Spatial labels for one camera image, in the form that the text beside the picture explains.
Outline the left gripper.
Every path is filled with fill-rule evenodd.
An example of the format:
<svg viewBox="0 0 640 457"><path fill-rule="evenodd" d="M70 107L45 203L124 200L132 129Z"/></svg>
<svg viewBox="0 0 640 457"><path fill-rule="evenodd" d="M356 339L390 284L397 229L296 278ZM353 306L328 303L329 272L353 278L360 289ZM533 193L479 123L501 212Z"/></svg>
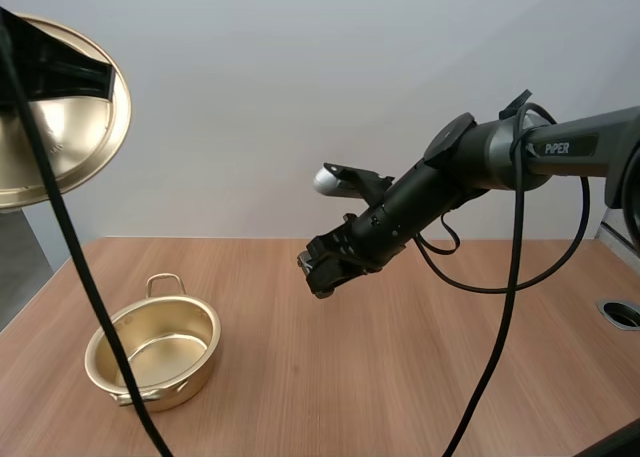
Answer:
<svg viewBox="0 0 640 457"><path fill-rule="evenodd" d="M7 9L1 10L1 106L15 105L16 77L29 102L66 97L110 100L114 66L93 59L38 29Z"/></svg>

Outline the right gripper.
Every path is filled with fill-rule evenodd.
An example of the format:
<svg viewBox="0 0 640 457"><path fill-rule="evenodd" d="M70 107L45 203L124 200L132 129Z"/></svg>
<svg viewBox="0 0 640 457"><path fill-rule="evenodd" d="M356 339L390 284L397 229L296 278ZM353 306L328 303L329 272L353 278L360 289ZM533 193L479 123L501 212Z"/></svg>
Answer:
<svg viewBox="0 0 640 457"><path fill-rule="evenodd" d="M452 209L468 191L451 171L423 159L395 183L355 168L348 171L348 180L368 209L349 227L343 224L314 237L297 257L316 298L329 297L337 287L381 271L409 240Z"/></svg>

